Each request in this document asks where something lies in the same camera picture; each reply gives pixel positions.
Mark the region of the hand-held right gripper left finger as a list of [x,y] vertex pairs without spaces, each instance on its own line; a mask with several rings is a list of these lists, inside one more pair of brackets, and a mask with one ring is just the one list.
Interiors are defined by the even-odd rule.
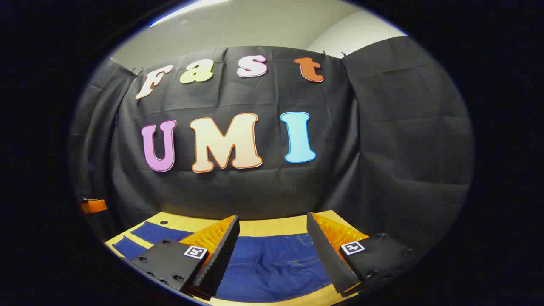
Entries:
[[210,300],[223,280],[239,232],[239,217],[232,215],[183,239],[160,238],[129,264],[175,292]]

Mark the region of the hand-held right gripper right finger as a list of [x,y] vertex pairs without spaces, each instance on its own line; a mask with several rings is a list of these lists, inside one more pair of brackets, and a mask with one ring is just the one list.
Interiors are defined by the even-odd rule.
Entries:
[[386,233],[372,236],[309,212],[307,231],[334,289],[344,298],[373,292],[412,266],[414,252]]

